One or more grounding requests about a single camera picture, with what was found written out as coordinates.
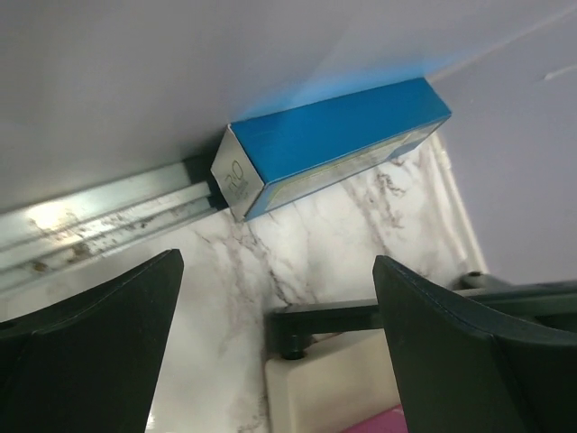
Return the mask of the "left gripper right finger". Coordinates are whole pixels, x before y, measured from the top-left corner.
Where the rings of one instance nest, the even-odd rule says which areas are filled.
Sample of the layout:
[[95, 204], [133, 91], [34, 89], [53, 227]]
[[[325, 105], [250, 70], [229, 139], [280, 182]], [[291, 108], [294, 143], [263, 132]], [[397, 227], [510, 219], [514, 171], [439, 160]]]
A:
[[574, 432], [576, 335], [515, 318], [388, 256], [373, 280], [411, 432]]

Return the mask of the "silver R&O box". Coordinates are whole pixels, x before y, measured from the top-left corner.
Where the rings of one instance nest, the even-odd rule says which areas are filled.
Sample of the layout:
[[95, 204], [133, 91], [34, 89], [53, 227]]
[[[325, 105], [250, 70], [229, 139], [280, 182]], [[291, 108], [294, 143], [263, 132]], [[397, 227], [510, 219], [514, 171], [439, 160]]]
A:
[[234, 218], [250, 220], [412, 151], [451, 115], [414, 78], [231, 123], [211, 172]]

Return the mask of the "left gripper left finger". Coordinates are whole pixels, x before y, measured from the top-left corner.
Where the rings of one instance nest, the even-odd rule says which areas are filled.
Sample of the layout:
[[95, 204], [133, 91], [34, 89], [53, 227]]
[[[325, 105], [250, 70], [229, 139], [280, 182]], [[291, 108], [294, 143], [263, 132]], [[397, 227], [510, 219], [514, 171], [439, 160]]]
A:
[[3, 432], [143, 432], [184, 261], [167, 250], [1, 324]]

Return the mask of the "pink toothpaste box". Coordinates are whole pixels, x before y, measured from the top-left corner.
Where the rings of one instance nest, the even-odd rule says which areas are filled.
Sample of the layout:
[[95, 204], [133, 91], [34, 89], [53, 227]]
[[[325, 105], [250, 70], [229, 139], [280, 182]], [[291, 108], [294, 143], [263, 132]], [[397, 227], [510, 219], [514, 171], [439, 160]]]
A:
[[408, 433], [405, 414], [401, 405], [343, 430], [343, 433]]

